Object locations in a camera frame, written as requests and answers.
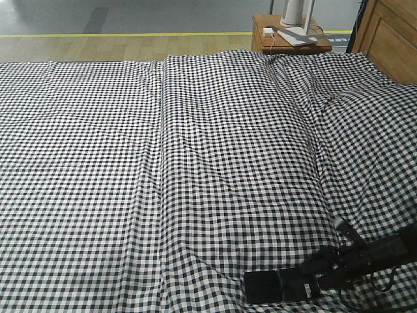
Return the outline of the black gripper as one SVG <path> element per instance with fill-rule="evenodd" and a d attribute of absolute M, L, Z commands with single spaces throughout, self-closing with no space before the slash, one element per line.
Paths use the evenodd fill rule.
<path fill-rule="evenodd" d="M 296 268 L 296 273 L 301 275 L 325 273 L 321 280 L 354 280 L 375 271 L 375 262 L 366 245 L 340 248 L 335 263 L 337 267 L 329 270 L 329 257 L 324 254 L 314 254 Z"/>

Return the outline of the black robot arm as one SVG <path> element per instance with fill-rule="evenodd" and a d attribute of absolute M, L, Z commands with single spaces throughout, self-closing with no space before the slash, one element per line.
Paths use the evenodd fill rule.
<path fill-rule="evenodd" d="M 342 286 L 355 278 L 416 261 L 416 224 L 370 242 L 344 220 L 336 229 L 352 244 L 324 247 L 298 268 L 303 275 L 321 273 L 318 282 L 322 288 Z"/>

